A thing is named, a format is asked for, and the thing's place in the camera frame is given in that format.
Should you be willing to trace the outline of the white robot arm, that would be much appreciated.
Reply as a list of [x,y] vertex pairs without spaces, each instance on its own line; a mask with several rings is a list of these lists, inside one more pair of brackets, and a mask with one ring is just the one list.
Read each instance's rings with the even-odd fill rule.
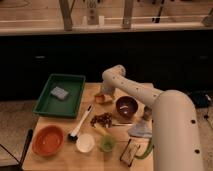
[[159,90],[127,79],[116,65],[102,73],[101,92],[118,88],[152,109],[153,171],[204,171],[196,109],[178,90]]

